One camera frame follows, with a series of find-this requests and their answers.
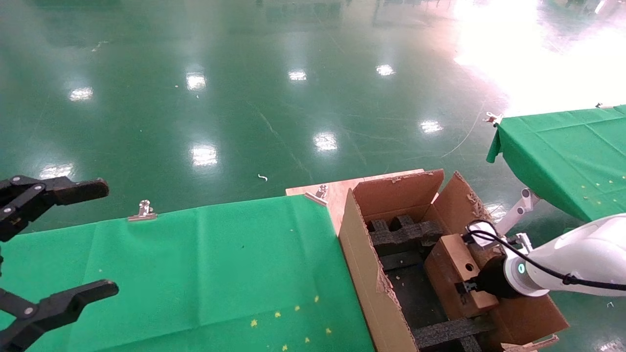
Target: green table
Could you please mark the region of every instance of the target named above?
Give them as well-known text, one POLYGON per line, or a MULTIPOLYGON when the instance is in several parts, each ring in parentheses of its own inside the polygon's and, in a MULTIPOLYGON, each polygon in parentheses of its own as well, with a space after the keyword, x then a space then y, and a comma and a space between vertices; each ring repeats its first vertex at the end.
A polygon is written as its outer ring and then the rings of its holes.
POLYGON ((539 197, 581 220, 626 212, 626 105, 504 118, 502 153, 539 197))
POLYGON ((3 256, 0 286, 32 301, 120 287, 32 352, 374 351, 328 212, 304 196, 23 234, 3 256))

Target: black cable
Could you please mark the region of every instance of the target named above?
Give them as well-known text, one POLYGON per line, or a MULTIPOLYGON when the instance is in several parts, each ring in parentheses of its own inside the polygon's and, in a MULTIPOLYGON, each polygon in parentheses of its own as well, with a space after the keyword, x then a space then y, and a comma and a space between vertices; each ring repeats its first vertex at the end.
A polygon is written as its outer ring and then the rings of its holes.
MULTIPOLYGON (((493 224, 491 224, 491 222, 488 222, 486 220, 475 220, 469 223, 469 225, 475 224, 477 222, 485 222, 487 224, 489 224, 490 226, 493 227, 493 224)), ((583 286, 589 286, 589 287, 596 287, 596 288, 600 288, 600 289, 613 289, 616 291, 626 291, 626 285, 624 284, 612 284, 612 283, 608 283, 608 282, 598 282, 598 281, 589 281, 589 280, 583 280, 583 279, 579 279, 571 274, 561 274, 559 272, 556 272, 552 269, 549 269, 545 266, 542 266, 541 264, 535 262, 533 259, 530 259, 528 256, 526 256, 525 254, 521 253, 520 251, 518 251, 515 247, 511 246, 509 243, 507 243, 507 241, 501 239, 500 237, 498 237, 497 235, 494 235, 492 233, 489 233, 487 231, 483 231, 483 230, 471 230, 467 233, 468 235, 474 235, 476 237, 485 239, 484 237, 482 237, 481 235, 487 235, 490 238, 492 238, 493 240, 499 242, 501 245, 505 246, 506 248, 510 249, 513 253, 517 254, 520 258, 524 259, 525 261, 529 262, 530 264, 533 264, 537 269, 545 272, 548 275, 551 275, 553 277, 556 277, 557 279, 561 279, 563 281, 564 284, 566 285, 583 285, 583 286)))

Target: metal clip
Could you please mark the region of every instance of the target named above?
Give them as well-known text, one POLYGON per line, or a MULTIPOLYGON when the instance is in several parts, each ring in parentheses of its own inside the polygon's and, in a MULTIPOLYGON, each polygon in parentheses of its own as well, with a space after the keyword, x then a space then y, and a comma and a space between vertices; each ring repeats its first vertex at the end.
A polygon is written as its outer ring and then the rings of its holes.
POLYGON ((502 118, 504 117, 502 114, 499 114, 498 116, 496 116, 489 111, 487 112, 486 115, 487 115, 487 118, 484 118, 483 121, 492 123, 494 127, 502 123, 502 118))
POLYGON ((315 203, 318 203, 319 205, 323 205, 324 207, 328 205, 328 201, 326 200, 327 195, 328 195, 327 185, 321 185, 317 189, 317 192, 315 194, 312 194, 311 192, 306 192, 304 194, 304 196, 307 197, 308 199, 311 199, 315 203))
POLYGON ((143 220, 152 220, 156 219, 156 213, 152 212, 153 209, 150 207, 150 201, 145 199, 139 202, 139 214, 129 216, 128 221, 143 221, 143 220))

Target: cardboard box flap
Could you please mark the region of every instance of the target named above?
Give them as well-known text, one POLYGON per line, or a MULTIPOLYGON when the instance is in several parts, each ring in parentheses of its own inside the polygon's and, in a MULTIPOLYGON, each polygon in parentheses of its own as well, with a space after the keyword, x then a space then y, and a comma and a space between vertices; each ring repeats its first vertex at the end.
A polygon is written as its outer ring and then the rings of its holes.
POLYGON ((570 327, 549 295, 501 298, 489 314, 501 343, 527 344, 570 327))
POLYGON ((382 272, 352 190, 348 190, 339 242, 378 352, 415 352, 413 334, 382 272))
POLYGON ((464 234, 465 226, 472 220, 492 221, 483 202, 458 171, 454 172, 433 205, 453 234, 464 234))
POLYGON ((367 217, 390 210, 428 205, 442 183, 442 169, 413 173, 361 182, 354 189, 354 198, 361 208, 361 215, 367 217))

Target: cardboard box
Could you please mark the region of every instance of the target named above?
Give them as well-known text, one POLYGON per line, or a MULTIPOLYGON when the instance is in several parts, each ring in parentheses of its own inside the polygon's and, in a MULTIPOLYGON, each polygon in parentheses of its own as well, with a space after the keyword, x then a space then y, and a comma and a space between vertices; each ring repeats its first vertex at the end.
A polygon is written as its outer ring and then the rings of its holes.
MULTIPOLYGON (((455 172, 433 201, 443 183, 443 170, 414 173, 392 179, 361 182, 348 191, 339 240, 350 269, 372 340, 379 352, 418 350, 391 281, 383 273, 366 224, 389 222, 410 215, 416 222, 434 221, 444 235, 464 232, 467 223, 489 219, 482 202, 463 177, 455 172)), ((475 257, 484 265, 486 257, 475 257)), ((492 333, 498 343, 525 344, 568 327, 550 297, 499 299, 489 311, 496 325, 492 333)))

